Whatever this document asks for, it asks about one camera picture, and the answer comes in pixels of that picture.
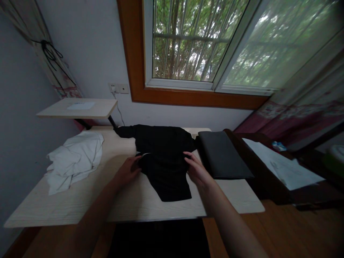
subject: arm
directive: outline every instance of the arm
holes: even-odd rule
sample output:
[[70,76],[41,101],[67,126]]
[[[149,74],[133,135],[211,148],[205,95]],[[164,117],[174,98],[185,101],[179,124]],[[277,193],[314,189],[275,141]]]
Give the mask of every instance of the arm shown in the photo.
[[190,152],[184,152],[190,168],[190,179],[197,185],[206,207],[215,218],[228,254],[235,257],[268,257],[249,227],[229,202],[221,188],[202,163]]
[[126,159],[113,179],[104,187],[82,217],[71,238],[58,249],[56,257],[91,257],[100,230],[113,205],[115,195],[141,171],[138,167],[134,168],[140,157]]

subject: white towel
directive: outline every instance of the white towel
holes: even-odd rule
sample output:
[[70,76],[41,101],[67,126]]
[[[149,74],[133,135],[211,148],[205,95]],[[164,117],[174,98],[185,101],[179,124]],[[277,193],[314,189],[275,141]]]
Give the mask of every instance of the white towel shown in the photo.
[[69,189],[71,184],[95,171],[101,160],[103,141],[100,133],[82,131],[49,153],[47,157],[53,162],[46,174],[49,195]]

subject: green foliage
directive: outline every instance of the green foliage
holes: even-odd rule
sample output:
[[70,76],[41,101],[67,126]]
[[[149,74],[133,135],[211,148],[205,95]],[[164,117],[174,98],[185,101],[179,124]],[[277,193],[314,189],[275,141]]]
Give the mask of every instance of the green foliage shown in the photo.
[[[213,81],[248,0],[155,2],[153,77]],[[271,0],[225,84],[266,86],[314,39],[335,4]]]
[[[156,2],[153,77],[212,81],[248,0]],[[197,38],[166,40],[161,34]]]

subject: cable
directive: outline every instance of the cable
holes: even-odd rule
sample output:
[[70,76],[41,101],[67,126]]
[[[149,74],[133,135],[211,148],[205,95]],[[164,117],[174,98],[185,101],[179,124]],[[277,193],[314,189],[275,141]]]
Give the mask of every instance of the cable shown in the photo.
[[46,59],[48,60],[49,64],[51,65],[51,67],[56,71],[56,68],[52,65],[52,63],[50,61],[55,62],[55,64],[57,64],[57,66],[62,70],[62,72],[70,79],[70,81],[76,86],[76,84],[73,82],[73,80],[68,76],[68,74],[62,69],[62,67],[56,62],[56,57],[54,56],[53,52],[50,51],[47,46],[50,46],[53,50],[55,50],[55,53],[57,54],[57,56],[59,58],[63,58],[63,55],[48,41],[46,40],[42,40],[42,41],[36,41],[36,40],[31,40],[35,43],[41,44],[42,47],[42,51],[44,53],[44,55],[46,56]]
[[[116,93],[112,92],[112,95],[114,96],[115,100],[117,100],[117,98],[116,98]],[[122,120],[123,126],[125,126],[125,123],[124,123],[123,117],[122,117],[122,113],[121,113],[121,111],[119,110],[118,100],[117,100],[117,109],[118,109],[119,114],[121,115],[121,120]]]

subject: window glass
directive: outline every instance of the window glass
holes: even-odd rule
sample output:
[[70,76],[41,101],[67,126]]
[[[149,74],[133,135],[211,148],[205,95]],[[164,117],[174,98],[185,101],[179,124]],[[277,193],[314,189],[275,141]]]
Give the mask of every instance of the window glass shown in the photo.
[[212,82],[248,0],[156,0],[153,78]]
[[271,0],[226,85],[280,88],[340,29],[338,1]]

